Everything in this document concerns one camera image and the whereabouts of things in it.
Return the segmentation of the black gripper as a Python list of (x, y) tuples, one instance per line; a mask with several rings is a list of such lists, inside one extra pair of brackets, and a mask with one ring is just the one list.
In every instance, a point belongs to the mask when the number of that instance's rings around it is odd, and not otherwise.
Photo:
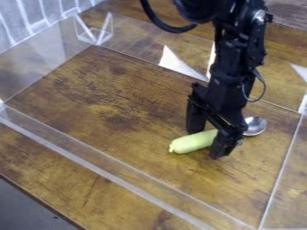
[(219, 130), (210, 148), (210, 158), (228, 156), (243, 141), (247, 130), (242, 110), (248, 102), (255, 74), (230, 75), (214, 71), (208, 85), (192, 83), (186, 112), (186, 129), (190, 134), (204, 130), (210, 122)]

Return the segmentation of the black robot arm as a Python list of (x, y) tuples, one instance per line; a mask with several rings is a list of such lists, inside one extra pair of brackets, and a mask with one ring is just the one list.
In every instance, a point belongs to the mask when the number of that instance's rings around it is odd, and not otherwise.
[(174, 0), (184, 19), (215, 26), (215, 61), (207, 85), (192, 84), (188, 96), (186, 128), (194, 134), (207, 123), (219, 130), (208, 156), (231, 154), (248, 125), (242, 109), (250, 101), (256, 68), (264, 64), (266, 25), (272, 21), (264, 0)]

